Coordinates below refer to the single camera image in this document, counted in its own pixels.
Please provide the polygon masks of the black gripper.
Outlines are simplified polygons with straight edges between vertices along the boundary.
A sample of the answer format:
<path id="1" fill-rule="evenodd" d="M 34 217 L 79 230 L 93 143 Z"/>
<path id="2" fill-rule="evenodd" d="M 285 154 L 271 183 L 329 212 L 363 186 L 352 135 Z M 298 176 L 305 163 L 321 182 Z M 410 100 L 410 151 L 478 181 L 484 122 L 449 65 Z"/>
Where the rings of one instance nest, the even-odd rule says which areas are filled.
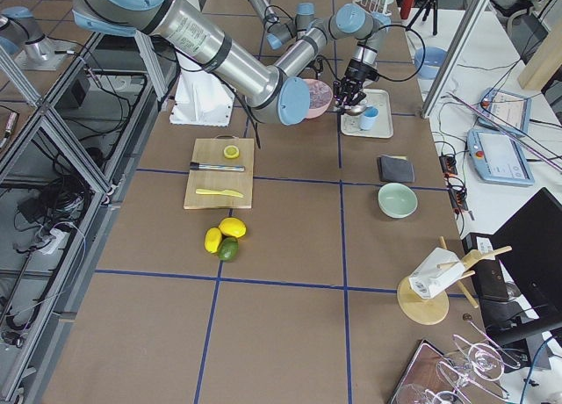
<path id="1" fill-rule="evenodd" d="M 336 112 L 346 110 L 346 100 L 351 100 L 350 105 L 360 105 L 366 98 L 364 93 L 365 82 L 376 82 L 378 71 L 371 64 L 357 59 L 351 59 L 344 76 L 333 82 Z"/>

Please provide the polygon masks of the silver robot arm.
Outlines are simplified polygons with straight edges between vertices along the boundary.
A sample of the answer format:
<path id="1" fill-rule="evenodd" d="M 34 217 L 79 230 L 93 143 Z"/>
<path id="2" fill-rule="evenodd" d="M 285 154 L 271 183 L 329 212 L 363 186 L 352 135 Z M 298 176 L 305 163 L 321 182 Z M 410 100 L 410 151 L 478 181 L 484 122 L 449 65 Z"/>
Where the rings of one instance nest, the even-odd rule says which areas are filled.
<path id="1" fill-rule="evenodd" d="M 281 19 L 276 10 L 284 12 L 280 6 L 270 4 L 268 0 L 248 0 L 256 15 L 260 18 L 265 31 L 265 39 L 270 48 L 277 50 L 292 40 L 298 40 L 305 35 L 314 21 L 315 6 L 304 2 L 297 6 L 295 16 L 286 14 Z"/>
<path id="2" fill-rule="evenodd" d="M 364 82 L 378 79 L 375 61 L 391 24 L 388 16 L 351 3 L 329 18 L 316 18 L 313 4 L 301 3 L 294 20 L 284 23 L 267 0 L 248 1 L 262 20 L 271 48 L 293 43 L 270 66 L 187 0 L 74 0 L 73 14 L 78 26 L 93 32 L 163 37 L 205 72 L 236 88 L 257 121 L 286 126 L 298 124 L 308 113 L 310 92 L 300 72 L 330 41 L 352 37 L 358 41 L 357 50 L 344 78 L 335 82 L 335 100 L 338 106 L 353 107 L 364 99 Z"/>

